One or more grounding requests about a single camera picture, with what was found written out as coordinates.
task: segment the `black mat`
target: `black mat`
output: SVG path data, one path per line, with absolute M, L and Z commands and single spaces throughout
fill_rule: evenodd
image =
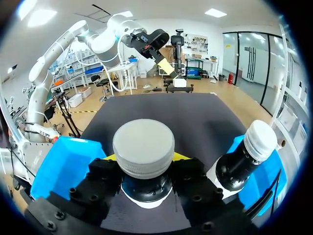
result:
M 81 138 L 98 141 L 113 154 L 112 139 L 124 123 L 149 118 L 166 124 L 175 137 L 175 151 L 197 157 L 209 169 L 246 129 L 214 94 L 145 94 L 115 96 L 97 112 Z M 190 227 L 173 193 L 155 209 L 143 209 L 123 192 L 114 198 L 102 227 L 129 233 L 161 233 Z

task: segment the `floor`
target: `floor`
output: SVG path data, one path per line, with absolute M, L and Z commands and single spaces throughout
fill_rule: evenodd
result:
M 259 83 L 248 82 L 243 78 L 237 78 L 237 84 L 243 92 L 247 93 L 252 99 L 258 103 L 261 102 L 265 86 Z M 270 112 L 274 113 L 276 107 L 278 91 L 272 87 L 267 87 L 262 105 Z
M 161 77 L 152 77 L 152 78 L 139 78 L 137 80 L 138 90 L 133 90 L 133 94 L 143 94 L 145 90 L 149 90 L 155 87 L 163 88 L 163 80 Z M 230 85 L 227 82 L 217 82 L 216 84 L 210 83 L 210 79 L 203 78 L 202 80 L 188 80 L 187 84 L 194 84 L 195 93 L 216 93 L 217 96 L 230 108 L 230 110 L 239 118 L 243 125 L 248 128 L 251 123 L 260 119 L 267 123 L 270 122 L 271 116 L 264 110 L 253 98 L 243 92 L 236 86 Z M 145 85 L 150 85 L 149 88 L 143 89 Z M 90 84 L 92 89 L 92 94 L 84 100 L 76 108 L 71 108 L 70 111 L 97 111 L 101 108 L 102 105 L 105 105 L 105 102 L 100 102 L 99 98 L 103 96 L 102 88 L 95 87 L 93 84 Z M 70 91 L 69 95 L 74 95 L 74 91 Z M 114 95 L 130 95 L 130 91 L 124 92 L 115 92 Z M 77 126 L 82 132 L 90 123 L 92 118 L 95 115 L 93 113 L 71 113 L 72 118 Z M 63 119 L 60 113 L 56 113 L 54 117 L 50 120 L 54 124 L 62 123 L 65 124 L 65 127 L 60 127 L 62 135 L 67 136 L 70 132 L 65 120 Z M 9 175 L 4 176 L 4 180 L 7 182 L 9 187 L 12 185 L 12 178 Z M 19 192 L 14 191 L 14 200 L 21 211 L 24 211 L 27 207 L 24 200 L 21 198 Z

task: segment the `wooden floor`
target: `wooden floor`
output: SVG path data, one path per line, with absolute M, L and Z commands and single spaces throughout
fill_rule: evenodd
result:
M 137 80 L 138 90 L 133 90 L 133 94 L 146 94 L 145 90 L 149 90 L 155 87 L 163 87 L 163 80 L 161 77 L 153 78 L 139 78 Z M 149 84 L 151 85 L 147 89 L 143 89 L 143 86 Z M 267 123 L 270 122 L 271 116 L 250 96 L 238 89 L 236 86 L 230 85 L 227 82 L 217 82 L 216 84 L 210 83 L 210 79 L 203 78 L 202 80 L 188 80 L 187 84 L 194 84 L 195 93 L 216 93 L 217 96 L 230 108 L 230 110 L 238 117 L 238 119 L 243 123 L 243 125 L 248 128 L 251 123 L 256 120 L 263 120 Z M 70 111 L 98 111 L 104 104 L 100 102 L 100 97 L 103 96 L 102 88 L 95 87 L 90 84 L 92 89 L 92 94 L 84 100 L 78 107 L 70 109 Z M 130 95 L 130 91 L 115 92 L 114 95 Z M 88 126 L 95 113 L 72 113 L 72 118 L 78 129 L 84 131 Z M 62 123 L 65 127 L 60 127 L 62 135 L 67 136 L 70 132 L 64 118 L 60 113 L 54 115 L 50 120 L 53 124 Z M 6 183 L 11 187 L 12 178 L 8 175 L 5 176 Z M 14 200 L 21 211 L 27 207 L 24 200 L 21 198 L 20 194 L 14 192 Z

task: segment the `glass door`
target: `glass door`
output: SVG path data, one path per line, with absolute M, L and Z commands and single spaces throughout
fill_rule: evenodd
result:
M 229 74 L 233 75 L 233 84 L 235 84 L 237 60 L 238 60 L 238 40 L 237 33 L 227 33 L 224 36 L 224 57 L 223 57 L 223 75 L 228 80 Z
M 262 102 L 262 106 L 273 115 L 276 106 L 278 105 L 278 97 L 280 89 L 283 85 L 283 79 L 285 75 L 285 54 L 283 39 L 269 36 L 270 44 L 270 67 L 268 73 L 268 85 L 265 92 L 265 96 Z
M 261 103 L 268 74 L 268 37 L 266 34 L 239 33 L 238 86 Z

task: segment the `chair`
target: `chair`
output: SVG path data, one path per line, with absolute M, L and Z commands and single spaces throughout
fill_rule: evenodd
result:
M 109 99 L 111 97 L 111 95 L 107 96 L 107 94 L 106 94 L 106 90 L 109 89 L 109 87 L 108 87 L 109 79 L 108 78 L 105 78 L 105 79 L 102 79 L 101 81 L 99 81 L 100 76 L 94 75 L 90 79 L 96 87 L 102 87 L 103 97 L 101 97 L 99 99 L 100 102 L 106 101 L 107 99 Z

